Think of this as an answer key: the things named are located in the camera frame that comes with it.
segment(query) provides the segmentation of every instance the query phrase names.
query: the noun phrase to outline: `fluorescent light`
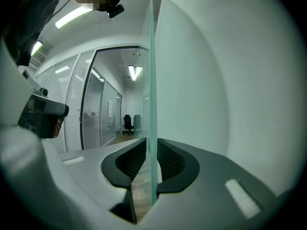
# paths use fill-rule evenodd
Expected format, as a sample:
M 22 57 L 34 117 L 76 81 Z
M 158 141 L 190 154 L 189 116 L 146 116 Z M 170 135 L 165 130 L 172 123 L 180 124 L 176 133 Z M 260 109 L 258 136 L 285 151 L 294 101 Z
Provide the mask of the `fluorescent light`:
M 94 70 L 91 71 L 101 82 L 104 82 L 104 79 L 101 79 L 99 74 L 97 72 L 95 72 Z
M 142 71 L 142 67 L 137 67 L 136 70 L 134 70 L 134 66 L 128 66 L 129 72 L 132 78 L 132 81 L 135 81 L 140 72 Z
M 60 68 L 59 70 L 56 70 L 55 73 L 58 74 L 58 73 L 60 73 L 60 72 L 63 72 L 63 71 L 65 71 L 65 70 L 68 70 L 68 69 L 70 69 L 68 66 L 64 66 L 64 67 Z
M 78 75 L 75 75 L 75 77 L 81 81 L 83 81 L 83 79 L 81 77 L 79 77 Z
M 32 53 L 31 53 L 31 56 L 35 54 L 35 52 L 43 45 L 42 42 L 38 41 L 34 47 L 33 47 L 33 50 L 32 50 Z
M 81 6 L 74 11 L 71 11 L 69 14 L 66 14 L 62 19 L 60 19 L 58 22 L 56 22 L 56 27 L 60 29 L 63 25 L 68 23 L 69 21 L 72 21 L 73 19 L 77 18 L 80 15 L 83 15 L 84 13 L 87 13 L 89 11 L 92 11 L 93 9 L 89 9 L 85 6 Z

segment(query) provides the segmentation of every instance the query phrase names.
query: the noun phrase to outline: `person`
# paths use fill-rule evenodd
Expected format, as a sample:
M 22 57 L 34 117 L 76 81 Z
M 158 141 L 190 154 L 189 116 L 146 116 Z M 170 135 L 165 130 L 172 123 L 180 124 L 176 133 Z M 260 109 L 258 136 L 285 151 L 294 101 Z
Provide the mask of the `person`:
M 104 11 L 119 0 L 75 0 Z M 18 16 L 6 26 L 3 37 L 17 66 L 29 66 L 32 49 L 44 26 L 52 19 L 59 0 L 23 0 Z

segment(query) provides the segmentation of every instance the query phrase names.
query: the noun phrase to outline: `ceiling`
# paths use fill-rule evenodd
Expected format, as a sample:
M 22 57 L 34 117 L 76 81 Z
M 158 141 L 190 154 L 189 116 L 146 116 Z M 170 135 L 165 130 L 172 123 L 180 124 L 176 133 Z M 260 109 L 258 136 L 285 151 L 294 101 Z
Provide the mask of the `ceiling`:
M 68 0 L 60 0 L 55 11 L 58 11 Z M 149 0 L 120 0 L 125 8 L 125 11 L 113 18 L 114 24 L 121 23 L 123 20 L 144 20 Z M 154 19 L 157 20 L 160 10 L 161 0 L 153 0 L 154 4 Z M 41 50 L 48 55 L 50 50 L 65 40 L 72 34 L 78 33 L 85 28 L 91 28 L 99 24 L 102 28 L 104 23 L 109 22 L 111 19 L 107 16 L 106 12 L 92 11 L 81 15 L 78 18 L 64 25 L 58 29 L 55 23 L 69 12 L 75 10 L 80 5 L 74 0 L 71 0 L 56 16 L 54 16 L 49 23 L 45 25 L 39 40 L 43 42 Z
M 147 54 L 148 52 L 139 48 L 122 48 L 100 51 L 96 55 L 97 60 L 94 61 L 94 67 L 99 71 L 97 62 L 99 60 L 107 62 L 108 66 L 112 68 L 113 75 L 117 76 L 117 79 L 122 82 L 124 87 L 134 88 L 135 82 L 132 81 L 130 77 L 128 66 L 133 65 L 145 67 L 149 61 Z

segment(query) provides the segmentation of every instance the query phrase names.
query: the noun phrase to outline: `black mesh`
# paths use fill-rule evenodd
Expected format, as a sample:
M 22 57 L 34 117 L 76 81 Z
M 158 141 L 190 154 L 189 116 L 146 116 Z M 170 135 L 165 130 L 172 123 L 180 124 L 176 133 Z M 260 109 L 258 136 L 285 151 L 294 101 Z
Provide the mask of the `black mesh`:
M 162 181 L 178 175 L 185 166 L 184 159 L 160 141 L 158 141 L 157 159 L 161 167 Z
M 116 167 L 125 173 L 130 179 L 133 179 L 138 174 L 141 166 L 146 159 L 146 146 L 142 143 L 132 148 L 126 153 L 120 155 L 115 160 Z

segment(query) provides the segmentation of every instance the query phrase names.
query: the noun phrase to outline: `wooden floor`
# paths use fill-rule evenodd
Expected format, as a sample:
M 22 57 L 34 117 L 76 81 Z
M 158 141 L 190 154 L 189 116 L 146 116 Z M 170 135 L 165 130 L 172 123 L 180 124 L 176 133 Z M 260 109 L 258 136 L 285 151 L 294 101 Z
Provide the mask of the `wooden floor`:
M 121 133 L 117 133 L 116 138 L 108 145 L 135 138 L 133 134 L 129 134 L 128 136 L 127 134 L 122 135 Z M 131 184 L 131 190 L 137 222 L 140 222 L 152 206 L 151 158 L 148 152 L 146 153 L 144 164 Z

